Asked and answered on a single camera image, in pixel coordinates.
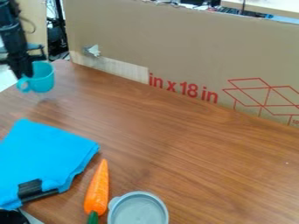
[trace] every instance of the cardboard box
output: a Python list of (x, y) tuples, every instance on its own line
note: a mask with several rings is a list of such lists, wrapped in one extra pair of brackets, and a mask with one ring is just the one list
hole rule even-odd
[[(64, 3), (74, 62), (145, 67), (151, 86), (299, 126), (297, 24), (139, 0)], [(92, 45), (99, 58), (84, 55)]]

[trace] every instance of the toy carrot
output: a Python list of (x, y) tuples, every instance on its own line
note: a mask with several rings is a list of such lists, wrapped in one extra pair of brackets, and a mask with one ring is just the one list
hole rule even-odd
[(97, 224), (98, 216), (103, 215), (108, 206), (108, 163), (103, 159), (87, 189), (84, 210), (88, 214), (88, 224)]

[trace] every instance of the plastic container lid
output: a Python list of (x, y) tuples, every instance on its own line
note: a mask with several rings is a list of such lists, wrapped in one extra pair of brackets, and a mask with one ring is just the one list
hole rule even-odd
[(168, 224), (165, 204), (148, 192), (130, 192), (109, 203), (108, 224)]

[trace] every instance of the blue cup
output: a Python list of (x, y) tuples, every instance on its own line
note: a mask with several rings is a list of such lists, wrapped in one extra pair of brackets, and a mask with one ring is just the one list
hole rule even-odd
[(31, 78), (24, 76), (17, 82), (17, 89), (22, 93), (34, 91), (36, 93), (45, 93), (54, 87), (54, 68), (51, 63), (45, 61), (34, 61), (33, 76)]

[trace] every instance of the blue towel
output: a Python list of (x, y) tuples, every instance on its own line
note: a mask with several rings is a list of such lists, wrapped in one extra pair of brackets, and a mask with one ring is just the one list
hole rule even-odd
[(99, 145), (81, 136), (42, 123), (21, 119), (0, 142), (0, 207), (22, 206), (18, 185), (42, 180), (43, 192), (69, 189)]

